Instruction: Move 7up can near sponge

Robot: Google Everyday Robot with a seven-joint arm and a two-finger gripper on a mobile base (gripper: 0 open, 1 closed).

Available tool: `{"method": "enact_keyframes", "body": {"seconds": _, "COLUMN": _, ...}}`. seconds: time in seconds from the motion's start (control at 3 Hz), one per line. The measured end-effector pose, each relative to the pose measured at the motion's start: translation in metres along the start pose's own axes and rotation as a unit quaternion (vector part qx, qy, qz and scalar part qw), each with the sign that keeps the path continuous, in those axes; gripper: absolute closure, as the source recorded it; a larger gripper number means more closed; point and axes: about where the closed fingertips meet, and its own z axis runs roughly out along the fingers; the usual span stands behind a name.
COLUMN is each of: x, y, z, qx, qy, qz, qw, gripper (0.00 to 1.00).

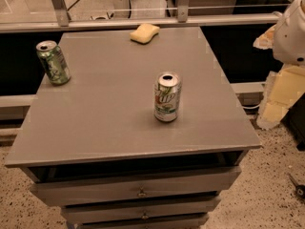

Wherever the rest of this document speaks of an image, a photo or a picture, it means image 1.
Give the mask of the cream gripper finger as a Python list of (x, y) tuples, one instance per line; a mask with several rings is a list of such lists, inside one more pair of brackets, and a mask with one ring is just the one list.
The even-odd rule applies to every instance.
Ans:
[(264, 33), (256, 38), (253, 46), (257, 49), (268, 50), (274, 46), (275, 26), (271, 26)]

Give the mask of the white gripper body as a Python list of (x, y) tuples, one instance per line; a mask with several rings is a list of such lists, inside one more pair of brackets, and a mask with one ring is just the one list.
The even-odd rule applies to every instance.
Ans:
[(258, 127), (270, 130), (277, 126), (304, 94), (304, 66), (284, 64), (278, 73), (270, 72), (266, 78), (263, 100), (256, 119)]

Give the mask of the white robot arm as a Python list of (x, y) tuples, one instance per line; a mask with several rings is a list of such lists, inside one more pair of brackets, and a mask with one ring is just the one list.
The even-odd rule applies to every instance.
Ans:
[(294, 0), (277, 23), (256, 38), (253, 46), (272, 49), (274, 59), (283, 64), (278, 73), (270, 72), (267, 76), (258, 109), (258, 127), (269, 130), (305, 94), (305, 0)]

